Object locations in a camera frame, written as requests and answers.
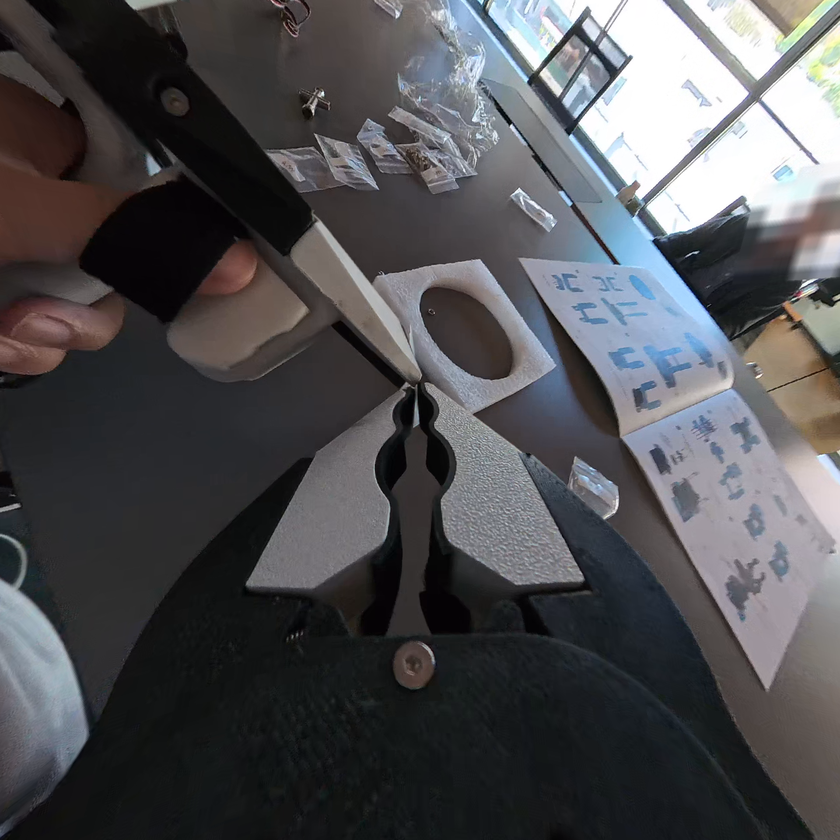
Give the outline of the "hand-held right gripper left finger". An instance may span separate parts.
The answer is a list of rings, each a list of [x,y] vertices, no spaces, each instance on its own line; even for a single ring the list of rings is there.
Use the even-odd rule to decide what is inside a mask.
[[[251,594],[337,609],[361,635],[383,636],[403,570],[394,487],[406,471],[416,389],[386,398],[322,447],[251,572]]]

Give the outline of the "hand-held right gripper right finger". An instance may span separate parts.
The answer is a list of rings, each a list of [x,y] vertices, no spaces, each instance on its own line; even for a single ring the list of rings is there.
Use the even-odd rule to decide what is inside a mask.
[[[416,390],[433,502],[421,604],[483,617],[501,601],[578,592],[585,577],[523,453],[436,386]]]

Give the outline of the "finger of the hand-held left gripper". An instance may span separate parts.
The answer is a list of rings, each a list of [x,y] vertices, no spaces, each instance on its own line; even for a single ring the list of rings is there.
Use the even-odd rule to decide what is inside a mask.
[[[299,238],[290,259],[399,382],[420,382],[422,372],[399,318],[322,221],[316,219]]]
[[[413,361],[412,354],[409,353],[405,357],[401,347],[392,346],[392,336],[389,332],[384,333],[387,346],[381,349],[362,327],[355,325],[349,316],[342,314],[334,306],[308,307],[311,310],[308,315],[308,345],[313,345],[328,328],[331,328],[394,385],[402,387],[417,382],[417,371],[409,371],[403,365],[405,361]]]

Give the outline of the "person's left hand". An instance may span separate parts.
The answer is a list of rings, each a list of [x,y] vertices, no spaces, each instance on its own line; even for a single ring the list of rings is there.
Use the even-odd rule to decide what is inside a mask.
[[[76,264],[90,238],[130,194],[63,180],[86,153],[83,123],[6,76],[1,124],[2,265]],[[2,374],[43,375],[70,352],[104,348],[119,334],[124,312],[125,302],[115,293],[89,306],[31,297],[2,308]]]

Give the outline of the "crumpled clear screw bag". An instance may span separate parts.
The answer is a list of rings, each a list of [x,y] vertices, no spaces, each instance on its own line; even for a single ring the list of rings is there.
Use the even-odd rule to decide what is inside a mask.
[[[573,459],[568,487],[600,518],[607,520],[617,513],[620,504],[617,485],[578,456]]]

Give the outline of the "group of flat parts bags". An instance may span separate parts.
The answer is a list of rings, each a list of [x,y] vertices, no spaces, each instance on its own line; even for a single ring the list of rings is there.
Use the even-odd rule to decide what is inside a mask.
[[[392,115],[405,126],[413,124],[414,142],[394,143],[382,125],[367,119],[357,133],[358,143],[316,133],[314,146],[269,150],[269,158],[299,193],[337,186],[378,190],[367,156],[379,173],[413,175],[434,195],[453,192],[460,181],[476,176],[475,166],[462,155],[449,133],[415,120],[403,108],[395,108]]]

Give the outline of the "printed instruction manual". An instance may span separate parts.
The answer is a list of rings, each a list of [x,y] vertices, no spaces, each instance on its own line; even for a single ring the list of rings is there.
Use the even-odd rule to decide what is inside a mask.
[[[734,389],[728,342],[643,268],[520,261],[770,689],[835,541]]]

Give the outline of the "crumpled clear plastic wrap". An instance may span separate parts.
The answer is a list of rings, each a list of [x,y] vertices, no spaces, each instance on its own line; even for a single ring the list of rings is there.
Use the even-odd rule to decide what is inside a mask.
[[[495,117],[481,85],[483,42],[450,16],[426,16],[413,53],[396,76],[402,104],[447,132],[474,165],[497,144]]]

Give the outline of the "dark brown table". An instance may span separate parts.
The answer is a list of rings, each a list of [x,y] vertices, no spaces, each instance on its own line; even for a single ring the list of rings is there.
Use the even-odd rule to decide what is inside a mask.
[[[481,85],[500,115],[521,136],[533,158],[568,199],[570,208],[576,216],[597,240],[610,260],[618,263],[618,258],[615,257],[602,234],[584,213],[583,205],[601,203],[600,193],[572,160],[559,137],[541,120],[529,100],[525,99],[516,88],[488,77],[482,78]]]

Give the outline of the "light wooden cabinet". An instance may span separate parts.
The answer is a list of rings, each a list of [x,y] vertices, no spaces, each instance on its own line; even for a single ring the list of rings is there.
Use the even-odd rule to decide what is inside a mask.
[[[838,378],[803,327],[787,318],[769,322],[743,360],[819,455],[838,451]]]

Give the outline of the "person's striped jacket torso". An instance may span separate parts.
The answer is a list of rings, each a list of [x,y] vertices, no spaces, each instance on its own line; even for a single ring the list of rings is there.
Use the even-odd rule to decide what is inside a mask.
[[[77,672],[58,631],[26,592],[23,509],[2,469],[1,836],[45,802],[88,740]]]

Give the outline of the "large window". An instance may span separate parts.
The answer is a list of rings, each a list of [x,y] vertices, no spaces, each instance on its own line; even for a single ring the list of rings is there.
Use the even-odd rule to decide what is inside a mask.
[[[530,76],[586,8],[628,58],[573,136],[674,233],[838,166],[839,2],[476,2]]]

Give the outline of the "white foam frame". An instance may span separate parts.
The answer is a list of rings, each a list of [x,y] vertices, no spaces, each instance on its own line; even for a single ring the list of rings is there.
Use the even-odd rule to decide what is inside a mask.
[[[378,276],[376,289],[411,336],[425,379],[470,413],[522,391],[554,370],[556,363],[479,259]],[[440,349],[427,330],[421,304],[433,288],[460,292],[480,303],[498,322],[511,346],[511,371],[497,380],[468,373]]]

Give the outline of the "black metal chair frame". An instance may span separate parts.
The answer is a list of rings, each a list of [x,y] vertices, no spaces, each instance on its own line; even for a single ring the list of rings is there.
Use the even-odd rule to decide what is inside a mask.
[[[590,7],[528,77],[528,87],[572,135],[633,60]]]

